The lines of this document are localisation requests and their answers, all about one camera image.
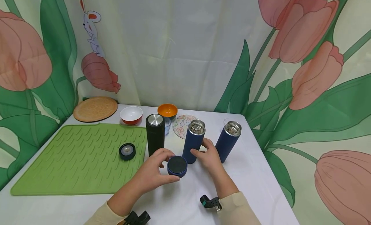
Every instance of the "pink tulip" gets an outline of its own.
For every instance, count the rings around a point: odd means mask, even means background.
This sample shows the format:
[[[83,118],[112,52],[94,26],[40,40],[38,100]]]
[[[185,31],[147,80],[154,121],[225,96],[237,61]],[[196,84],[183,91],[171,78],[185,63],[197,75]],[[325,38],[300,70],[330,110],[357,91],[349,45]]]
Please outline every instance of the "pink tulip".
[[[81,61],[81,69],[88,81],[98,89],[117,93],[121,85],[118,77],[110,71],[107,61],[95,53],[86,55]]]
[[[285,63],[302,61],[330,26],[339,0],[295,0],[269,54]]]
[[[36,30],[10,12],[0,10],[0,86],[24,91],[41,86],[52,63]]]
[[[323,203],[342,223],[371,224],[371,155],[346,150],[325,153],[314,179]]]
[[[291,110],[300,110],[312,104],[339,77],[343,55],[329,41],[324,42],[313,59],[303,64],[292,78]]]
[[[280,29],[288,16],[295,0],[258,0],[264,21]]]

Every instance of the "person's left hand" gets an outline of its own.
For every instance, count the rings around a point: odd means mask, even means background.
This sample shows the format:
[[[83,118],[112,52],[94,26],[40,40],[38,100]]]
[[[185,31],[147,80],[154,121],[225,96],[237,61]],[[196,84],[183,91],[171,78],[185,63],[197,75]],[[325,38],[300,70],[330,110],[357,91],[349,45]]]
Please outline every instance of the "person's left hand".
[[[141,194],[147,193],[164,184],[179,181],[180,178],[174,175],[162,175],[159,167],[163,168],[162,162],[169,161],[170,157],[175,156],[168,149],[158,149],[152,154],[138,169],[134,177],[130,180]]]

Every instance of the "white bowl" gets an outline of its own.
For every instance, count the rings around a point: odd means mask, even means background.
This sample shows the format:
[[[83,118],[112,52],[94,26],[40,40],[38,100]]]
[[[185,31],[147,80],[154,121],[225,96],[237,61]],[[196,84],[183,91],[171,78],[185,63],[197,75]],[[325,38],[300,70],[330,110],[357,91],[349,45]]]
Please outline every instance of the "white bowl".
[[[130,106],[125,107],[120,112],[120,118],[125,124],[134,125],[140,122],[140,119],[143,116],[143,111],[139,107]]]

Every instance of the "white rabbit illustration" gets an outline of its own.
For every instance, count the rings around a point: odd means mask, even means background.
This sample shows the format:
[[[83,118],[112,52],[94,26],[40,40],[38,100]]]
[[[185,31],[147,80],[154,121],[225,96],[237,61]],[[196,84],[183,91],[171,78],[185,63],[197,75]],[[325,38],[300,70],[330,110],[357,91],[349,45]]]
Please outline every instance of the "white rabbit illustration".
[[[99,45],[98,42],[98,32],[95,28],[94,23],[100,22],[101,16],[98,12],[95,11],[88,11],[85,10],[85,4],[84,0],[79,0],[82,10],[84,11],[84,28],[88,32],[88,35],[90,36],[90,39],[88,39],[88,42],[90,42],[90,45],[93,49],[93,52],[97,54],[97,56],[105,57],[102,47]]]

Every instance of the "table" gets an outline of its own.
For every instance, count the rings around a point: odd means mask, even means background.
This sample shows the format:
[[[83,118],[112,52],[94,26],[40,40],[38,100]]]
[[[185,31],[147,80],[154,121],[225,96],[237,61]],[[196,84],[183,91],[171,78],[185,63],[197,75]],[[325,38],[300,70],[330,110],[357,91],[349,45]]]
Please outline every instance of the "table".
[[[119,113],[127,106],[129,105],[119,104],[114,115],[100,122],[119,123]],[[139,107],[143,110],[143,120],[139,126],[145,127],[146,117],[152,113],[157,113],[157,108]],[[246,196],[261,224],[299,224],[244,116],[205,111],[178,111],[178,115],[183,114],[194,115],[205,122],[205,137],[211,139],[214,144],[223,129],[224,121],[239,122],[242,125],[242,134],[225,161],[224,168]],[[86,123],[79,122],[71,116],[63,126],[71,124],[81,125]],[[0,224],[84,224],[95,210],[111,197],[111,195],[10,195],[12,186],[45,149],[54,135],[0,191]],[[170,133],[165,137],[165,148],[170,149],[176,155],[181,155],[184,141],[176,136],[173,129],[170,129]],[[147,157],[148,150],[146,149],[145,159]],[[166,165],[160,171],[162,174],[167,174]],[[216,211],[206,210],[202,207],[199,199],[203,194],[206,194],[209,198],[214,198],[216,191],[211,178],[202,168],[200,162],[196,161],[188,166],[187,174],[179,182],[162,186],[142,196],[133,210],[139,215],[146,210],[151,216],[149,225],[219,224]]]

